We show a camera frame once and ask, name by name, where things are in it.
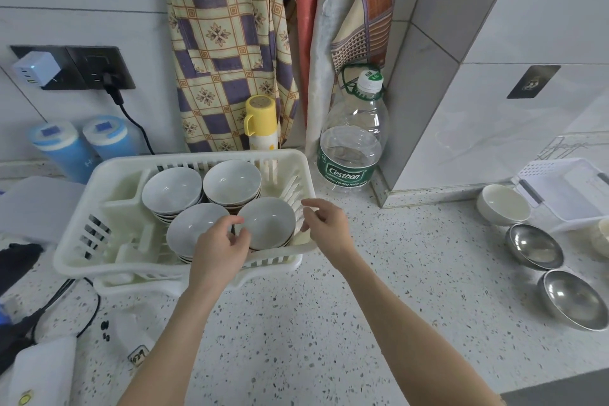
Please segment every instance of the white plastic basket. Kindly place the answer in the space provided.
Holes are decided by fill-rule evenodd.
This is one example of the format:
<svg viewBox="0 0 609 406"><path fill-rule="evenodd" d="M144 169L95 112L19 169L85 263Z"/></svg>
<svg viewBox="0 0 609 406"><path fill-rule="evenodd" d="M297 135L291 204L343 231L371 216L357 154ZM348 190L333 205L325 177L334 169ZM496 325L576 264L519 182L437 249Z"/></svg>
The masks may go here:
<svg viewBox="0 0 609 406"><path fill-rule="evenodd" d="M59 245L53 264L71 278L95 279L100 294L128 289L152 289L156 280L183 282L190 265L182 264L169 249L167 226L141 202L144 184L166 168L191 167L205 175L215 164L243 159L263 175L262 195L281 197L294 209L297 232L286 247L252 252L232 282L239 287L247 279L298 268L302 254L316 250L309 233L301 233L300 200L315 197L306 157L295 149L164 154L121 157L100 164L89 180ZM177 284L157 286L178 289Z"/></svg>
<svg viewBox="0 0 609 406"><path fill-rule="evenodd" d="M584 158L534 160L512 181L532 207L543 204L556 217L544 225L550 232L583 228L609 217L609 177Z"/></svg>

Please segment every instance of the white cloth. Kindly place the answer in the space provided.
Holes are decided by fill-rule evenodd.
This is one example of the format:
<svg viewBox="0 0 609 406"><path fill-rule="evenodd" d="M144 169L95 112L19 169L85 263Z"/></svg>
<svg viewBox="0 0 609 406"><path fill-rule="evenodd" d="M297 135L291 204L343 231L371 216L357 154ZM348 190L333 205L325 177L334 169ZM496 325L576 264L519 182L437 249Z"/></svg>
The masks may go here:
<svg viewBox="0 0 609 406"><path fill-rule="evenodd" d="M338 34L353 1L317 0L309 70L309 108L305 141L307 157L314 157L316 154L319 137L330 109L335 75L330 44Z"/></svg>

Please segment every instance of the white plastic lid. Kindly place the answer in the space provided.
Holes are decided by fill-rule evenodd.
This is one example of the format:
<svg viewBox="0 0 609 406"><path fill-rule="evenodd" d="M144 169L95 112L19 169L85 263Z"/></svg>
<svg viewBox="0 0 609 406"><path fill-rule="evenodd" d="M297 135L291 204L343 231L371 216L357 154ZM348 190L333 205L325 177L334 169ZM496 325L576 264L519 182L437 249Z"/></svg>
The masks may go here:
<svg viewBox="0 0 609 406"><path fill-rule="evenodd" d="M57 151L75 142L79 133L70 122L55 121L34 127L27 137L41 151Z"/></svg>
<svg viewBox="0 0 609 406"><path fill-rule="evenodd" d="M112 145L122 140L127 135L127 126L117 116L97 116L88 121L83 127L82 133L90 144L96 147Z"/></svg>
<svg viewBox="0 0 609 406"><path fill-rule="evenodd" d="M362 71L357 79L357 88L365 94L377 94L383 88L383 75L379 71Z"/></svg>

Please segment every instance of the metal bowl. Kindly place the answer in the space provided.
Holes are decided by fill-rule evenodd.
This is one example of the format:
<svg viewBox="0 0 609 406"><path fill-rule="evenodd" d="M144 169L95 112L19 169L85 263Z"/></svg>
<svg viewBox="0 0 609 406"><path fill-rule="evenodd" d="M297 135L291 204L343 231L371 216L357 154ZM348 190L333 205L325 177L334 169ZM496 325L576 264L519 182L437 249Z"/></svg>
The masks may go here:
<svg viewBox="0 0 609 406"><path fill-rule="evenodd" d="M526 223L510 226L506 244L521 264L534 270L553 270L565 262L558 242L544 230Z"/></svg>
<svg viewBox="0 0 609 406"><path fill-rule="evenodd" d="M562 323L582 331L604 331L609 310L590 284L562 270L545 272L537 283L541 299Z"/></svg>

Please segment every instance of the forearm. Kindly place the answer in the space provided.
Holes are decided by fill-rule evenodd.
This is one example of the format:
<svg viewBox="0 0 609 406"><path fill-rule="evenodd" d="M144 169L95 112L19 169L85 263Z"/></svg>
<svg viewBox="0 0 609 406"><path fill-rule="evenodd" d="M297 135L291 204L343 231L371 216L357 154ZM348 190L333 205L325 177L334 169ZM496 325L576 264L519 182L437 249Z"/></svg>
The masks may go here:
<svg viewBox="0 0 609 406"><path fill-rule="evenodd" d="M118 406L175 406L184 403L194 360L209 313L220 293L187 289L169 322Z"/></svg>
<svg viewBox="0 0 609 406"><path fill-rule="evenodd" d="M354 253L341 270L412 406L500 405L461 355Z"/></svg>

